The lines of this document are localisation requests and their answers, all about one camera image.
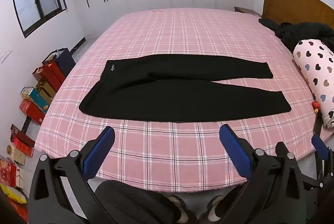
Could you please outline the pink plaid bed sheet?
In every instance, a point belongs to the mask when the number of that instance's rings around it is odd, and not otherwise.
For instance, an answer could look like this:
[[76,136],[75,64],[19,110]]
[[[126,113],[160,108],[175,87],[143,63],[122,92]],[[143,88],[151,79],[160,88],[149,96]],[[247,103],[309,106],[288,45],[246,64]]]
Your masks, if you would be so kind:
[[101,178],[162,192],[196,192],[241,183],[242,178],[219,141],[220,122],[112,120],[87,116],[79,110],[108,60],[168,53],[267,62],[273,79],[239,79],[232,84],[282,91],[292,110],[231,121],[229,126],[268,154],[274,154],[280,141],[297,159],[313,153],[312,95],[288,49],[254,15],[190,8],[142,11],[117,20],[66,78],[42,122],[35,148],[52,157],[63,157],[80,150],[111,126],[115,144],[99,170]]

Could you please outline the teal gift box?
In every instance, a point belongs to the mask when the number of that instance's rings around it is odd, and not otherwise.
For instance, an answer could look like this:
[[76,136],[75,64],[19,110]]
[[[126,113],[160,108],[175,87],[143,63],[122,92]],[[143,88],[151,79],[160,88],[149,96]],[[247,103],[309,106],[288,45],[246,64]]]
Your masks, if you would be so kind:
[[34,87],[24,87],[21,90],[22,98],[32,102],[36,105],[42,112],[46,113],[49,108],[48,102],[39,94],[39,92]]

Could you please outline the dark blue gift bag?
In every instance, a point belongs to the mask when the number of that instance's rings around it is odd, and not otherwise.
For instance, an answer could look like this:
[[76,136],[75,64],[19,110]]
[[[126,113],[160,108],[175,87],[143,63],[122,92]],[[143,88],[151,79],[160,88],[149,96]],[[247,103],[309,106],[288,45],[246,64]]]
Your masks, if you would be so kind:
[[51,52],[43,61],[42,64],[55,62],[65,77],[67,77],[76,63],[67,48],[56,49]]

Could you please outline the red flat box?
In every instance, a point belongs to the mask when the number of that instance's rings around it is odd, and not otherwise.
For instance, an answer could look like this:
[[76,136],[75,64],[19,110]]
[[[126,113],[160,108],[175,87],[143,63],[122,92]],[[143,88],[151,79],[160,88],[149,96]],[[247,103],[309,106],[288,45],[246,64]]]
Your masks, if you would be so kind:
[[23,100],[19,106],[19,109],[36,124],[42,125],[45,118],[45,114],[34,103]]

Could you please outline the red yellow toy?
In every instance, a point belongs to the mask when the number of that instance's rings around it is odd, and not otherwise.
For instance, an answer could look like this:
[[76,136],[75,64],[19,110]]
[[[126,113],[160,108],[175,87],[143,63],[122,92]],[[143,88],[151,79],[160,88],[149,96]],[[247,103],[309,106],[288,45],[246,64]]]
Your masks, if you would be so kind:
[[313,109],[314,109],[314,113],[317,114],[319,112],[319,109],[320,109],[320,104],[316,101],[313,101],[311,103]]

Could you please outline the heart pattern rolled quilt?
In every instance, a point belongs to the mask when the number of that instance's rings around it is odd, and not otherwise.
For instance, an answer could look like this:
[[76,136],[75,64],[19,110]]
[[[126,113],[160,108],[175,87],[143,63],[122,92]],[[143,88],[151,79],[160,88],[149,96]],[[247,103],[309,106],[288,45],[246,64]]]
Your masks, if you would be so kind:
[[301,40],[293,58],[320,104],[324,124],[333,128],[333,52],[320,40]]

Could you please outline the wooden headboard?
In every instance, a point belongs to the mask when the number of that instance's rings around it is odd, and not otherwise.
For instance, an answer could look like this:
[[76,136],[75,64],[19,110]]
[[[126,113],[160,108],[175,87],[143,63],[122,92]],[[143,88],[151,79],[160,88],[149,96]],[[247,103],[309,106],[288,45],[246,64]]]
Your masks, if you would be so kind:
[[321,0],[264,0],[262,17],[277,24],[318,22],[333,27],[334,10]]

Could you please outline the red gift box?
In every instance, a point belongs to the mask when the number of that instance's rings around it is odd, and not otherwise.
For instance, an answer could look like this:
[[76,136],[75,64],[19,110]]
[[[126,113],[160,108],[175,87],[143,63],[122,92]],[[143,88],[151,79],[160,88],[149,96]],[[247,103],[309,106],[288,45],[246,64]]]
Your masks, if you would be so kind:
[[32,73],[37,81],[46,81],[56,92],[65,81],[65,76],[56,62],[47,63],[38,67]]

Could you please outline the black clothes pile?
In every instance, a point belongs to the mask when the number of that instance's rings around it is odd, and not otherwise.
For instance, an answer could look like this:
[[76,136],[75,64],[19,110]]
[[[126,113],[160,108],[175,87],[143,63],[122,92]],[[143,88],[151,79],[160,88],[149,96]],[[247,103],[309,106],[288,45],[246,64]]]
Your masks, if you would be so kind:
[[260,18],[259,23],[274,31],[275,36],[293,53],[294,48],[302,40],[320,40],[333,52],[333,28],[318,22],[302,22],[291,24],[275,23],[271,19]]

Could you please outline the black pants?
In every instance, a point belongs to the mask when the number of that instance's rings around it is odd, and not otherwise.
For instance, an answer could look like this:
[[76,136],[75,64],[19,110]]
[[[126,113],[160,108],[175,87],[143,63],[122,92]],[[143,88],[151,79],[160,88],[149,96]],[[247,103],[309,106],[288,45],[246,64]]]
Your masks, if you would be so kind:
[[150,122],[217,122],[291,111],[284,94],[230,85],[271,79],[267,63],[227,56],[156,54],[109,60],[79,105],[86,115]]

